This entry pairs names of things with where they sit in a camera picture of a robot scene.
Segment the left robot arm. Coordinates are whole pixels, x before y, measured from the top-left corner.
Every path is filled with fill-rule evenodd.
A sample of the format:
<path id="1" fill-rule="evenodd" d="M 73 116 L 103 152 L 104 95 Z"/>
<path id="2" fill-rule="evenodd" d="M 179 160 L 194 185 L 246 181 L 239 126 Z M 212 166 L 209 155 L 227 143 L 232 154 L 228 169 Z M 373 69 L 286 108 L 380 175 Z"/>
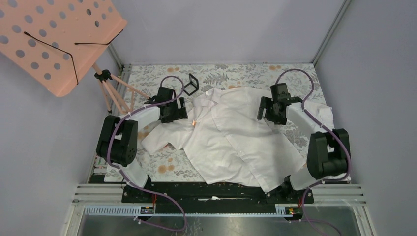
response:
<path id="1" fill-rule="evenodd" d="M 123 176 L 134 187 L 134 196 L 140 202 L 152 197 L 152 188 L 146 185 L 148 175 L 135 160 L 138 150 L 138 131 L 155 122 L 169 123 L 187 119 L 185 98 L 171 88 L 160 87 L 156 96 L 144 105 L 122 117 L 108 115 L 102 125 L 96 154 Z"/>

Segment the white shirt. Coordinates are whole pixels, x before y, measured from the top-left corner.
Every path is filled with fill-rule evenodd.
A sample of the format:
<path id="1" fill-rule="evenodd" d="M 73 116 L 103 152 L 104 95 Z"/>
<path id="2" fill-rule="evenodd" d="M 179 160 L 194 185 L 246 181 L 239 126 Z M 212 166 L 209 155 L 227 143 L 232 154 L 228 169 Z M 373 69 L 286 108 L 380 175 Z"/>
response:
<path id="1" fill-rule="evenodd" d="M 150 154 L 167 144 L 183 149 L 208 184 L 226 181 L 269 192 L 306 160 L 283 133 L 257 120 L 260 100 L 268 95 L 251 87 L 212 88 L 193 99 L 188 119 L 158 125 L 142 145 Z"/>

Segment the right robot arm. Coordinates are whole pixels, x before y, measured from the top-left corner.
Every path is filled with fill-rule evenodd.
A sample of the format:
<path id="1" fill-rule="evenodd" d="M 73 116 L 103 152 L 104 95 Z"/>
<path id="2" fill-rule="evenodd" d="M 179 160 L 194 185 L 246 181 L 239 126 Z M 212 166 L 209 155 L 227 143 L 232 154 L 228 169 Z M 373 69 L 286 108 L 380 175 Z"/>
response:
<path id="1" fill-rule="evenodd" d="M 257 118 L 281 125 L 291 121 L 309 136 L 306 166 L 285 177 L 277 188 L 284 200 L 293 203 L 301 197 L 302 190 L 316 183 L 339 181 L 349 176 L 349 135 L 345 129 L 333 128 L 331 107 L 299 97 L 276 101 L 262 97 Z"/>

